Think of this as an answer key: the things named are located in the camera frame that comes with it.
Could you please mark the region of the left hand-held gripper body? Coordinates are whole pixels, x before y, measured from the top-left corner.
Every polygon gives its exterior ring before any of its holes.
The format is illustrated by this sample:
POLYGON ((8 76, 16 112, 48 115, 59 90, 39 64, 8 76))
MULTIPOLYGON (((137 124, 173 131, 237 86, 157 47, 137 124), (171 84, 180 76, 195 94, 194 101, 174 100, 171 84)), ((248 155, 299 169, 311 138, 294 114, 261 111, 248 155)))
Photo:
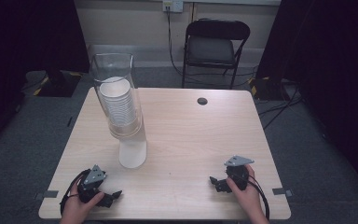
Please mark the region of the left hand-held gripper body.
POLYGON ((95 164, 82 175, 80 182, 77 184, 77 192, 82 203, 88 203, 100 191, 99 187, 105 179, 105 172, 95 164))

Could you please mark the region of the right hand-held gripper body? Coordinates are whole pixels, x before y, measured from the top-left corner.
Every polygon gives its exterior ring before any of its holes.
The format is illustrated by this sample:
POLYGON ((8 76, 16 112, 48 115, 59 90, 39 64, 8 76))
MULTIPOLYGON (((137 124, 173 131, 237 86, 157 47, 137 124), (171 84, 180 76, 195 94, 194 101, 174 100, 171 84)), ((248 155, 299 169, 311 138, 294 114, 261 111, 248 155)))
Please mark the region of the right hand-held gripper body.
POLYGON ((234 155, 225 162, 226 173, 240 190, 245 190, 248 183, 249 172, 246 164, 254 163, 252 159, 234 155))

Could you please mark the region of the person's right hand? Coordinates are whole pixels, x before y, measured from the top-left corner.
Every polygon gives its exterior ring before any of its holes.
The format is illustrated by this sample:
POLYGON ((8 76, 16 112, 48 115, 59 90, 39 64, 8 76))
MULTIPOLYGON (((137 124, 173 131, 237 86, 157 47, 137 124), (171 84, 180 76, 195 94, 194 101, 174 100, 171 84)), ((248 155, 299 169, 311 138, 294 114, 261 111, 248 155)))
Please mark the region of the person's right hand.
POLYGON ((248 186, 245 190, 240 190, 230 177, 227 178, 227 184, 252 224, 269 224, 261 207, 259 192, 255 187, 248 186))

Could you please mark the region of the person's left hand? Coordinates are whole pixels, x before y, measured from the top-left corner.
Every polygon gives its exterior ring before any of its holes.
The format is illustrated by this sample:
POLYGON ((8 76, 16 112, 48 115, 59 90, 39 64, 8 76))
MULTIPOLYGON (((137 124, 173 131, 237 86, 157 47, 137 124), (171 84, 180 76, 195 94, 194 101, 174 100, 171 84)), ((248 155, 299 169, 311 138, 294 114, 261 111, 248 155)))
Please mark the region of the person's left hand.
POLYGON ((65 203, 60 224, 82 224, 90 210, 95 207, 104 196, 103 192, 99 192, 89 202, 82 203, 77 194, 77 186, 74 184, 70 188, 70 197, 65 203))

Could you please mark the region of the grey tape strip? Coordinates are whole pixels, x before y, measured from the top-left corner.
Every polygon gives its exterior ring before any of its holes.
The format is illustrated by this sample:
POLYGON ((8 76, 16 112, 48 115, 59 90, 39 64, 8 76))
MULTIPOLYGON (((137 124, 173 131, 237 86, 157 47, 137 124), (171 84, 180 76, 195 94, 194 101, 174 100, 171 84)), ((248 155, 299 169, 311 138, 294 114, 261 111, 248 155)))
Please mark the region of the grey tape strip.
POLYGON ((45 198, 56 198, 58 195, 57 190, 46 190, 44 192, 36 193, 34 198, 39 201, 43 201, 45 198))
POLYGON ((290 189, 276 188, 272 189, 274 195, 285 195, 286 197, 292 197, 294 194, 290 189))

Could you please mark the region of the clear tube cup dispenser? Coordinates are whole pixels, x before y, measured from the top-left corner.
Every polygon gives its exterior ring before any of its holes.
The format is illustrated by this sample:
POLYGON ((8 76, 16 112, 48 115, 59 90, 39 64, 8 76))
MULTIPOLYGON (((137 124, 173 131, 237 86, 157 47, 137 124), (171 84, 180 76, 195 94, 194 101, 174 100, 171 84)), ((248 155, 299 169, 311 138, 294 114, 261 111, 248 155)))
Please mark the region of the clear tube cup dispenser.
POLYGON ((94 81, 94 90, 105 114, 109 131, 119 141, 118 160, 125 168, 141 166, 145 162, 147 154, 143 111, 138 89, 132 80, 132 70, 133 56, 129 53, 94 54, 89 69, 94 81), (131 96, 135 105, 136 119, 128 126, 118 127, 108 118, 108 112, 100 94, 100 86, 110 77, 124 77, 131 84, 131 96))

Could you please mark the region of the stack of white paper cups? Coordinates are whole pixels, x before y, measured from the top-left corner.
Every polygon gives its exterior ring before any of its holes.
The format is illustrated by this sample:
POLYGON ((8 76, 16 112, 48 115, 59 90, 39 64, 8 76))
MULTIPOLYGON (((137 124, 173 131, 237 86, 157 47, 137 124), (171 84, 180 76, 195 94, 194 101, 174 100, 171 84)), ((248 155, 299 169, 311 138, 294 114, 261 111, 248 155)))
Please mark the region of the stack of white paper cups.
POLYGON ((131 84, 124 77, 110 77, 100 86, 100 94, 108 112, 108 118, 118 127, 130 125, 136 119, 131 96, 131 84))

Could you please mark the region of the black stand base striped tape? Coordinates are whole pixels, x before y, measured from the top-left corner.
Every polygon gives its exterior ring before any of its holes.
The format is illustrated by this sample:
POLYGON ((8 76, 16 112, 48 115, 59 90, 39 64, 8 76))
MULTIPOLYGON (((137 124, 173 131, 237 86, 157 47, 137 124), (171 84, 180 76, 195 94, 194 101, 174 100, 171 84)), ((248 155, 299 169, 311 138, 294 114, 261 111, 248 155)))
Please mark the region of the black stand base striped tape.
POLYGON ((47 74, 34 91, 40 97, 71 97, 82 75, 77 72, 59 71, 54 75, 47 74))
POLYGON ((280 79, 263 77, 250 78, 248 81, 251 94, 257 100, 263 101, 289 101, 290 96, 280 79))

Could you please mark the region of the black folding chair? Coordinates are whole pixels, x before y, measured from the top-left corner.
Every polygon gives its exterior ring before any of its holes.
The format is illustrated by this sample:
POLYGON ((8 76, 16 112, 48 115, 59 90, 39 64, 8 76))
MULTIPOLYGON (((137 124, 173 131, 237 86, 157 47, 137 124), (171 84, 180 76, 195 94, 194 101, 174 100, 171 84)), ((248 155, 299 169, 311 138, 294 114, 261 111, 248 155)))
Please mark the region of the black folding chair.
POLYGON ((250 34, 250 27, 242 21, 219 19, 192 21, 186 27, 182 87, 186 84, 186 69, 192 66, 224 69, 223 75, 228 70, 232 70, 229 85, 232 89, 242 49, 250 34))

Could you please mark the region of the black curtain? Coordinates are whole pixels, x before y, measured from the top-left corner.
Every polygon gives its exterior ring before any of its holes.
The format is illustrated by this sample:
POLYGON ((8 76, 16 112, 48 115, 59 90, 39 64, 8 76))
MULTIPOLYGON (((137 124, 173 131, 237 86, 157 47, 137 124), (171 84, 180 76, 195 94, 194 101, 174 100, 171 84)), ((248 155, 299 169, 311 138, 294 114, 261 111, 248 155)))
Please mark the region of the black curtain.
POLYGON ((358 0, 281 0, 257 75, 298 82, 358 174, 358 0))
POLYGON ((89 67, 75 0, 0 0, 0 131, 21 105, 27 73, 89 67))

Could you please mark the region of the white wall socket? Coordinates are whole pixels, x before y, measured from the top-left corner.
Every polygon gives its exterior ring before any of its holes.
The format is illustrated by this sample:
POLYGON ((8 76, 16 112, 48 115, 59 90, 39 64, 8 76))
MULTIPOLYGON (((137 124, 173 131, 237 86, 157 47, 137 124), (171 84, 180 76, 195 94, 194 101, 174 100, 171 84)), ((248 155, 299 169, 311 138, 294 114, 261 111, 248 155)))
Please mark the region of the white wall socket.
POLYGON ((182 13, 184 10, 184 2, 180 0, 163 0, 162 10, 164 12, 182 13))

